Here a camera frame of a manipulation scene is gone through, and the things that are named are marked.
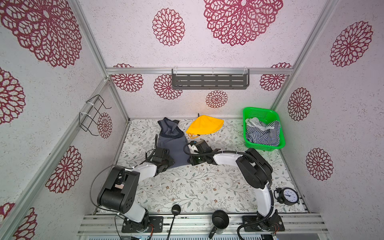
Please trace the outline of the grey blue tank top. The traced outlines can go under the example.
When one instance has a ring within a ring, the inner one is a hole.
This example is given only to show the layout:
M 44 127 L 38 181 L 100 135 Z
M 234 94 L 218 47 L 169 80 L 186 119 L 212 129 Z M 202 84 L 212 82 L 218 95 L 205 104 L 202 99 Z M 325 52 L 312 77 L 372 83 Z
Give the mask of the grey blue tank top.
M 158 121 L 161 128 L 157 147 L 168 149 L 170 156 L 173 158 L 175 164 L 171 168 L 189 165 L 190 155 L 185 153 L 185 150 L 190 153 L 189 149 L 185 149 L 188 144 L 185 133 L 178 127 L 179 120 L 170 120 L 163 118 Z

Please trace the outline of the striped tank top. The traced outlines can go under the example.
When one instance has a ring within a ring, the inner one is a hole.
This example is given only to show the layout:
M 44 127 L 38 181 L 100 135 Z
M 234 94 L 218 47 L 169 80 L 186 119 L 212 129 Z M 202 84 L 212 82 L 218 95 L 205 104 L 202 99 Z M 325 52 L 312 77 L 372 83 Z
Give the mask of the striped tank top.
M 246 140 L 259 145 L 277 147 L 280 144 L 281 123 L 265 124 L 258 118 L 246 119 Z

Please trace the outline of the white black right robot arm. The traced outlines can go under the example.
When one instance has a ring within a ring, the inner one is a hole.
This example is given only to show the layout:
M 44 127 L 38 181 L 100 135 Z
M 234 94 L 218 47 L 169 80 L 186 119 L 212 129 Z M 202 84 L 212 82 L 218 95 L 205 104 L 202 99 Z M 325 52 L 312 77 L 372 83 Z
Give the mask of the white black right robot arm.
M 257 150 L 249 148 L 244 152 L 218 151 L 202 154 L 191 154 L 187 150 L 184 152 L 192 157 L 213 157 L 217 165 L 238 167 L 246 182 L 256 189 L 257 211 L 262 216 L 262 220 L 268 219 L 274 214 L 271 189 L 273 168 Z

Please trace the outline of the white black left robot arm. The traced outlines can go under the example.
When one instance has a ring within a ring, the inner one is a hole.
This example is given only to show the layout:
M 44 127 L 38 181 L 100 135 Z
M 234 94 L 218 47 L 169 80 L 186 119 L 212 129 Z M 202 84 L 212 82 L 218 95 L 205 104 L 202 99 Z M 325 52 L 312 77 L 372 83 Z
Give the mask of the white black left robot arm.
M 148 211 L 135 202 L 139 182 L 157 176 L 175 164 L 169 149 L 155 148 L 142 164 L 134 168 L 115 165 L 97 197 L 98 206 L 115 211 L 125 219 L 148 224 Z

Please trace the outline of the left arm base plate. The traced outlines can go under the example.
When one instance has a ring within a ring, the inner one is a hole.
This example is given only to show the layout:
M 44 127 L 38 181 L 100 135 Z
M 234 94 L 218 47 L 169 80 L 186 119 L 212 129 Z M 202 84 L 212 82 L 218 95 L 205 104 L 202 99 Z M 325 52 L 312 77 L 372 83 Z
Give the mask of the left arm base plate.
M 122 233 L 161 233 L 164 217 L 144 217 L 140 223 L 124 220 Z

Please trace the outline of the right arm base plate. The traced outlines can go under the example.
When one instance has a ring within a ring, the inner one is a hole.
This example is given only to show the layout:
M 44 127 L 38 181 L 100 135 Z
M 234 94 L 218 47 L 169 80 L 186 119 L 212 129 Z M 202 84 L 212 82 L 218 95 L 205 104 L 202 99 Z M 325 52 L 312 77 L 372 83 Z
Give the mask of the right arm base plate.
M 261 219 L 261 216 L 258 216 L 258 215 L 242 216 L 243 224 L 255 222 L 258 219 Z M 283 232 L 283 231 L 285 231 L 285 226 L 283 224 L 282 218 L 278 214 L 273 214 L 269 219 L 263 222 L 260 222 L 257 225 L 245 227 L 245 232 Z

